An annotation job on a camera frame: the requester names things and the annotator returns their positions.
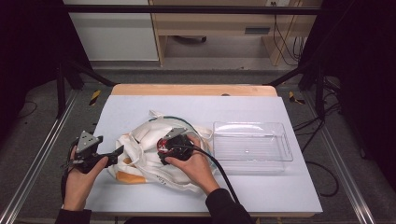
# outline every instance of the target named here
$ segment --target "white tote bag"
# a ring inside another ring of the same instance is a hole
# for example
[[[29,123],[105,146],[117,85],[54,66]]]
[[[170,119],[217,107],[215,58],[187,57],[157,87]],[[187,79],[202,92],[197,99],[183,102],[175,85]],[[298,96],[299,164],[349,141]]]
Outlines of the white tote bag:
[[[157,182],[172,189],[189,189],[199,192],[200,188],[192,183],[181,170],[171,164],[163,165],[158,155],[157,143],[172,129],[185,128],[187,135],[195,135],[200,139],[201,145],[198,147],[212,155],[208,144],[212,131],[193,127],[184,119],[163,116],[152,111],[150,113],[155,117],[154,119],[143,123],[118,139],[116,148],[124,146],[124,151],[119,155],[118,163],[109,166],[107,170],[122,183]],[[209,162],[214,174],[216,166],[210,160]]]

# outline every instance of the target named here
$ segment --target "person's right hand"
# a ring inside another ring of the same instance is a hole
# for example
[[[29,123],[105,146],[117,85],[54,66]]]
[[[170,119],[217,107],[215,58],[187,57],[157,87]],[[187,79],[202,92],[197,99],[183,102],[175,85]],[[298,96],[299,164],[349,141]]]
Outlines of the person's right hand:
[[[195,146],[201,145],[199,139],[191,136],[189,138]],[[165,160],[182,170],[206,195],[220,188],[215,177],[212,175],[206,155],[203,153],[194,150],[187,161],[180,161],[174,157],[166,157]]]

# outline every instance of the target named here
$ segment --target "wall outlet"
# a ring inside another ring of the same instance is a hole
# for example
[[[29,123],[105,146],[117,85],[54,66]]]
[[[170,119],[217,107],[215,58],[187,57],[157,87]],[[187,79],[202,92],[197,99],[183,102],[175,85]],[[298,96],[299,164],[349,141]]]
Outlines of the wall outlet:
[[[290,0],[267,0],[266,7],[288,7]]]
[[[278,0],[276,6],[277,7],[288,7],[290,0]]]

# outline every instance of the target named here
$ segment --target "plastic tray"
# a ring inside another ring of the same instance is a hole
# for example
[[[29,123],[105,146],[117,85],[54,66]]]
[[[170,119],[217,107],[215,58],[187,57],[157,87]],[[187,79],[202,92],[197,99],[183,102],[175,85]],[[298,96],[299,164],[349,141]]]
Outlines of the plastic tray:
[[[282,123],[215,122],[214,156],[228,175],[282,172],[292,161]]]

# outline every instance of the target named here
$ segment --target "sleeve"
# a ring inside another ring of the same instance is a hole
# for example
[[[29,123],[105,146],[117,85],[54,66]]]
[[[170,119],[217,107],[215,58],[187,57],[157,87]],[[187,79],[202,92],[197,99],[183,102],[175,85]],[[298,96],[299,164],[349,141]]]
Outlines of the sleeve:
[[[81,212],[72,212],[61,209],[56,218],[55,224],[89,224],[91,219],[91,210]]]
[[[235,203],[227,189],[216,189],[206,199],[206,206],[215,224],[254,223],[244,206]]]

